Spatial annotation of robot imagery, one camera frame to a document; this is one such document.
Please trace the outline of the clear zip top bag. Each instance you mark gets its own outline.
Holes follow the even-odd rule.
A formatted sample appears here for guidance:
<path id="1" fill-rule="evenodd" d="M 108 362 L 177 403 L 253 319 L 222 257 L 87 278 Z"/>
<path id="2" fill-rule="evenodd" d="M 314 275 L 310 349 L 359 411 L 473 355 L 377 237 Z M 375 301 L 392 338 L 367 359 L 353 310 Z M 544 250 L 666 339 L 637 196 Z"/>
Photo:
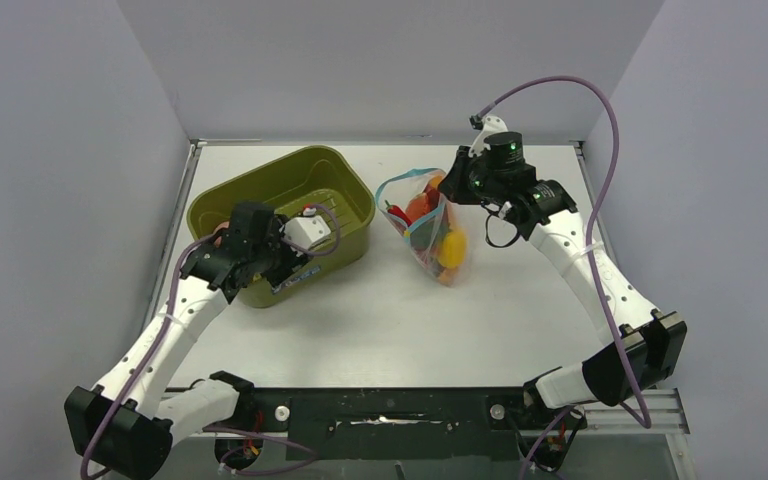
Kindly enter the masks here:
<path id="1" fill-rule="evenodd" d="M 451 287 L 465 276 L 471 238 L 458 206 L 441 193 L 444 177 L 439 168 L 409 170 L 382 182 L 374 201 L 423 270 Z"/>

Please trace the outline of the dark green toy avocado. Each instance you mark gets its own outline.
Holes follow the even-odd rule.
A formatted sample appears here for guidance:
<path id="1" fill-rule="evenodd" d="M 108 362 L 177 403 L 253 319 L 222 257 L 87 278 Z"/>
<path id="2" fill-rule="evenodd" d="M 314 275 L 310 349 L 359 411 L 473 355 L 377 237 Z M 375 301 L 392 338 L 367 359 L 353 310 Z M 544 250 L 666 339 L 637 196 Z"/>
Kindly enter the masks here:
<path id="1" fill-rule="evenodd" d="M 417 221 L 414 226 L 416 229 L 413 229 L 408 237 L 411 248 L 418 252 L 433 249 L 450 231 L 449 215 L 444 212 L 423 222 Z"/>

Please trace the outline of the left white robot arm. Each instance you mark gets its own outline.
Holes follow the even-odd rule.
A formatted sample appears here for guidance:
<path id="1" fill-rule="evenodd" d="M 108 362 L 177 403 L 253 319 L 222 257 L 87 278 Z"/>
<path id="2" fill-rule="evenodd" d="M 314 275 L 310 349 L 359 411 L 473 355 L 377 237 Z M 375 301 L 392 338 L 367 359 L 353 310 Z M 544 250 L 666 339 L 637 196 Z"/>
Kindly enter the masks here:
<path id="1" fill-rule="evenodd" d="M 241 290 L 258 280 L 281 285 L 313 259 L 315 246 L 340 234 L 315 206 L 288 217 L 244 201 L 226 225 L 187 246 L 150 325 L 93 387 L 76 387 L 65 401 L 80 477 L 115 471 L 150 479 L 190 435 L 223 422 L 254 422 L 253 385 L 233 374 L 216 372 L 171 398 L 166 390 L 207 326 Z"/>

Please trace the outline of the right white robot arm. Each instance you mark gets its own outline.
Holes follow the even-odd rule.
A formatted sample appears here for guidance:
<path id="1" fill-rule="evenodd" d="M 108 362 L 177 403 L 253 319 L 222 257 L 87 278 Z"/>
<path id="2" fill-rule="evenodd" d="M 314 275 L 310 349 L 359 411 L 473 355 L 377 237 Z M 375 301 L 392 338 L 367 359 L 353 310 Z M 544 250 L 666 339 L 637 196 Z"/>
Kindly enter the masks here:
<path id="1" fill-rule="evenodd" d="M 456 204 L 480 205 L 513 225 L 567 283 L 604 345 L 577 364 L 526 383 L 526 420 L 545 427 L 568 405 L 616 406 L 635 389 L 670 377 L 687 335 L 683 318 L 661 312 L 588 238 L 568 191 L 556 180 L 540 178 L 525 161 L 521 134 L 489 134 L 480 144 L 457 149 L 441 193 Z"/>

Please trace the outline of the olive green plastic bin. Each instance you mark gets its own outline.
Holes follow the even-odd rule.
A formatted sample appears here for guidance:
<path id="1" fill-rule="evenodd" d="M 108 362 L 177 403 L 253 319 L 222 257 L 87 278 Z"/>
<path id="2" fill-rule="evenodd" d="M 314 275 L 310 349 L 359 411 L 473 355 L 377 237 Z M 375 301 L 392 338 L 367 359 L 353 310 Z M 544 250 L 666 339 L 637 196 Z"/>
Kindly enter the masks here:
<path id="1" fill-rule="evenodd" d="M 334 253 L 313 260 L 280 285 L 256 280 L 237 296 L 246 306 L 276 305 L 368 251 L 369 225 L 375 215 L 373 195 L 333 148 L 301 148 L 199 194 L 187 212 L 191 235 L 198 238 L 211 233 L 244 200 L 265 203 L 287 216 L 301 213 L 312 203 L 322 204 L 335 214 L 340 226 L 340 244 Z"/>

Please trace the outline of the red toy chili pepper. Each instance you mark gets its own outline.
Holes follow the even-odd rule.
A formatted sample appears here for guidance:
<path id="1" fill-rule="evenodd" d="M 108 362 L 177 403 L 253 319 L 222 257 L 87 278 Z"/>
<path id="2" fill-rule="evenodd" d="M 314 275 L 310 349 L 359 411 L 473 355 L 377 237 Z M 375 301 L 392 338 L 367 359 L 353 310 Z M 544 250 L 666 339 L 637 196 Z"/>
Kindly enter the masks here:
<path id="1" fill-rule="evenodd" d="M 390 214 L 394 218 L 398 218 L 399 220 L 401 220 L 406 227 L 409 227 L 411 225 L 412 220 L 399 206 L 386 202 L 386 211 L 388 214 Z"/>

